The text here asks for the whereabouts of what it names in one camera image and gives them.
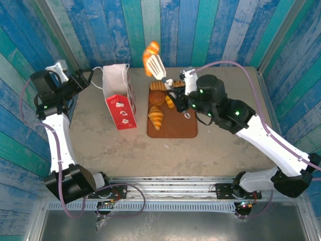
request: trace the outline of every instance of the gray table surface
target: gray table surface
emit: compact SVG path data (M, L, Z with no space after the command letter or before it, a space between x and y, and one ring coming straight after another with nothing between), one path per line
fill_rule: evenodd
M168 68L167 76L178 78L182 68ZM254 81L268 125L270 120L260 91L255 69L247 67ZM233 176L240 171L258 171L274 164L247 141L216 125L198 123L193 139L151 139L147 136L148 86L154 81L144 69L129 70L136 97L137 124L134 129L118 131L103 98L93 85L82 91L77 100L70 136L79 164L92 172L108 176ZM198 76L214 74L225 83L228 96L256 104L245 74L236 67L214 67ZM96 70L93 80L101 84Z

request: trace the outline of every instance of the white bag handle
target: white bag handle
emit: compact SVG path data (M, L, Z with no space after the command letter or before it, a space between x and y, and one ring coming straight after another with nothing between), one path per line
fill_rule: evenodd
M127 67L127 68L126 68L126 73L127 73L128 69L129 69L129 64L125 64L124 67L123 67L123 69L122 69L122 81L124 82L124 85L125 85L126 88L127 88L127 84L125 83L125 78L124 78L124 69L125 69L125 67ZM102 69L101 67L95 67L95 68L93 68L92 70L95 70L95 69L101 69L102 73L104 74L104 71L103 71L103 69ZM94 86L96 86L98 89L102 89L102 87L97 86L97 85L94 83L94 81L91 80L91 83L92 83Z

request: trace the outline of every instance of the brown tray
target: brown tray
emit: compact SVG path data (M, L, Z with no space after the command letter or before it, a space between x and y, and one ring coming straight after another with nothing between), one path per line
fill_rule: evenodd
M152 104L148 102L148 113ZM191 115L186 119L183 113L176 111L176 107L169 108L164 102L159 108L164 112L162 126L159 131L155 129L150 119L147 117L147 135L151 138L194 138L197 136L197 120L195 111L188 110Z

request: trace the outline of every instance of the red and white carton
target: red and white carton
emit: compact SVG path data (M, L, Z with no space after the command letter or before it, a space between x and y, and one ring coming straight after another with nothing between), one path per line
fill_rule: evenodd
M118 130L137 127L135 95L128 74L128 64L107 65L103 72L102 88L105 102Z

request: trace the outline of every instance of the wooden plank wall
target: wooden plank wall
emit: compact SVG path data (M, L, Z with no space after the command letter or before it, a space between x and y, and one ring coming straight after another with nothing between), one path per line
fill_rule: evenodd
M282 135L321 155L321 1L307 0L263 73ZM309 189L321 219L321 183Z
M129 63L159 42L166 67L257 67L294 0L47 0L81 67Z
M23 124L19 95L32 73L58 59L66 55L35 0L0 0L0 241L23 240L50 170L46 132ZM23 98L25 119L31 124L39 122L35 94L31 84Z

